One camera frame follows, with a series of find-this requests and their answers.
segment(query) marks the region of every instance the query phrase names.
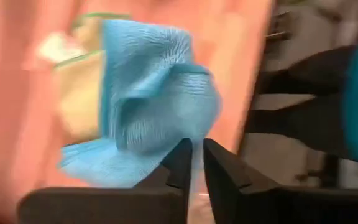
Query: pink wall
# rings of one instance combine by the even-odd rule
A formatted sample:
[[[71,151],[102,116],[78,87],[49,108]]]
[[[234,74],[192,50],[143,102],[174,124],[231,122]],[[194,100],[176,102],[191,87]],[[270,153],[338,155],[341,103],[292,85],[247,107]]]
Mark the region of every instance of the pink wall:
[[[270,0],[0,0],[0,220],[46,185],[84,185],[55,168],[69,140],[55,112],[50,65],[34,49],[84,12],[129,13],[189,30],[196,58],[214,73],[223,111],[210,136],[235,151],[254,83]]]

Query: tan cloth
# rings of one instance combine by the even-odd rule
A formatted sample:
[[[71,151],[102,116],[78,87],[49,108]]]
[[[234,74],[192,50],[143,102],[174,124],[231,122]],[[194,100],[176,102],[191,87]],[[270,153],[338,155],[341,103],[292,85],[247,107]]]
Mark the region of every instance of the tan cloth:
[[[60,116],[74,142],[96,139],[103,52],[93,52],[58,66],[53,74],[59,90]]]
[[[74,38],[89,52],[101,48],[101,21],[99,17],[87,17],[83,19],[82,26],[73,31]]]

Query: beige fabric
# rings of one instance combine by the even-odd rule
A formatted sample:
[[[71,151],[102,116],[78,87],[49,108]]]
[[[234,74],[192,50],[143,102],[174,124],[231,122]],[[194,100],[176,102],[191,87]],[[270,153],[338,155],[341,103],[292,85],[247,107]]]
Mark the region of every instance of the beige fabric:
[[[74,38],[89,52],[101,48],[101,21],[100,17],[84,18],[83,24],[73,31]]]
[[[99,92],[103,53],[55,69],[54,82],[59,90],[59,108],[67,131],[75,142],[98,137]]]

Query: green trim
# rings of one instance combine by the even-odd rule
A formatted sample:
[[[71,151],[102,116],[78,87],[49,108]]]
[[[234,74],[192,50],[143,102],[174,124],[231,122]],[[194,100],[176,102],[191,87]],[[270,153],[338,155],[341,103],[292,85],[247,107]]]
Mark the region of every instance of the green trim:
[[[62,66],[65,66],[65,65],[68,65],[70,63],[73,63],[73,62],[78,62],[80,60],[84,60],[84,59],[87,59],[89,56],[92,56],[94,54],[97,54],[99,52],[101,52],[102,50],[94,50],[92,52],[89,52],[87,54],[83,54],[83,55],[80,55],[80,56],[77,56],[77,57],[73,57],[73,58],[70,58],[70,59],[67,59],[67,60],[64,60],[58,64],[55,65],[54,68],[60,68]]]
[[[127,14],[115,14],[110,12],[92,12],[83,14],[79,18],[77,18],[73,25],[71,26],[71,29],[77,29],[82,25],[83,19],[89,18],[89,17],[101,17],[102,19],[131,19],[130,15]]]

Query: black object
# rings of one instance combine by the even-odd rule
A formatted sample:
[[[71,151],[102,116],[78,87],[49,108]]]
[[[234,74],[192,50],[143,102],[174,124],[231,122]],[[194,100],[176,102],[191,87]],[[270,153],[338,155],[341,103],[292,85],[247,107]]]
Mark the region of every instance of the black object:
[[[350,45],[320,52],[288,69],[261,72],[257,78],[254,96],[257,93],[315,96],[279,110],[250,110],[244,129],[246,133],[281,134],[325,152],[322,171],[306,170],[305,174],[297,177],[300,181],[314,176],[320,178],[321,187],[337,187],[338,158],[350,158],[343,136],[342,96],[347,66],[355,49],[356,46]]]
[[[20,224],[186,223],[192,143],[183,139],[131,189],[49,187],[25,196]]]
[[[216,224],[358,224],[358,190],[282,186],[212,139],[204,168]]]

